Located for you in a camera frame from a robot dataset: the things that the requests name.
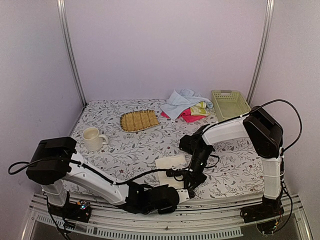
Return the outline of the cream towel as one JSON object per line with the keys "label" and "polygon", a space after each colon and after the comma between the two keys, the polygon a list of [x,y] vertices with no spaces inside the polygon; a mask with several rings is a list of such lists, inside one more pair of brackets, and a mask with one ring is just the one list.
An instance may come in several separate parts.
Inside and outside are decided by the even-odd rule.
{"label": "cream towel", "polygon": [[[185,155],[181,153],[175,156],[158,158],[155,160],[155,166],[157,169],[176,170],[187,167],[187,161]],[[160,185],[169,185],[170,187],[174,187],[176,189],[182,189],[184,187],[182,181],[177,181],[174,177],[168,177],[165,171],[159,171],[157,174]]]}

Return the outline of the light blue towel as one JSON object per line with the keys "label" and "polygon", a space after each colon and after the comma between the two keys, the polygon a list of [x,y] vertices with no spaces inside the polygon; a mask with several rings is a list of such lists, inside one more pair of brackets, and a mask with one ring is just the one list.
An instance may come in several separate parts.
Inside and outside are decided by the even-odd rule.
{"label": "light blue towel", "polygon": [[182,89],[180,92],[176,90],[170,95],[169,99],[160,106],[160,109],[171,119],[176,120],[183,111],[195,106],[200,102],[205,102],[209,109],[212,109],[214,104],[211,100],[203,97],[199,93],[190,90]]}

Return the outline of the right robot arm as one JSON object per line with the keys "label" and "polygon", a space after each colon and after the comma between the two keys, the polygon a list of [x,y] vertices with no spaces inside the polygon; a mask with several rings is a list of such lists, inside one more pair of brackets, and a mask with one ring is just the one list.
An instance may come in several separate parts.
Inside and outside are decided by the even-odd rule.
{"label": "right robot arm", "polygon": [[256,154],[262,161],[264,188],[262,202],[243,207],[240,215],[244,220],[269,218],[284,213],[281,198],[284,191],[285,173],[282,126],[263,106],[230,119],[201,126],[192,135],[184,135],[179,148],[191,155],[190,163],[182,172],[183,187],[193,191],[205,182],[203,173],[214,150],[214,144],[239,138],[249,138]]}

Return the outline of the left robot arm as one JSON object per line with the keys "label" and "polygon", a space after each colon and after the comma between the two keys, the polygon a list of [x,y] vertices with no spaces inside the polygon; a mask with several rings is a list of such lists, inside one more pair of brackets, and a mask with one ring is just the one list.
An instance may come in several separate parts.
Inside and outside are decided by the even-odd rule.
{"label": "left robot arm", "polygon": [[69,136],[41,140],[30,162],[13,163],[8,174],[25,171],[30,180],[42,186],[48,202],[63,217],[70,217],[75,211],[63,181],[79,185],[133,214],[172,213],[183,201],[180,192],[167,184],[152,187],[133,180],[118,182],[84,159],[76,151],[76,144]]}

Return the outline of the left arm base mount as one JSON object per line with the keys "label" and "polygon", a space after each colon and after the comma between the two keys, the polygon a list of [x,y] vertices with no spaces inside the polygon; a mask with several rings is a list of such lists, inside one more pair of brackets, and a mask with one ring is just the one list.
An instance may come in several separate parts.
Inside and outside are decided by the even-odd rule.
{"label": "left arm base mount", "polygon": [[90,207],[90,203],[84,200],[71,202],[70,193],[67,191],[64,205],[54,206],[49,203],[48,212],[54,216],[61,217],[63,220],[88,223],[91,217],[92,208]]}

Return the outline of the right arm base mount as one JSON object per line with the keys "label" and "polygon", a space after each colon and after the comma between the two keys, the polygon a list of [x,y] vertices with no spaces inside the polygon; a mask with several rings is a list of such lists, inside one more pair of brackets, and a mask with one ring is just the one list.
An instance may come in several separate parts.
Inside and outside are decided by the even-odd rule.
{"label": "right arm base mount", "polygon": [[242,207],[240,209],[240,216],[245,223],[280,216],[285,212],[281,202],[282,195],[283,189],[280,190],[279,196],[276,199],[267,198],[263,195],[262,203]]}

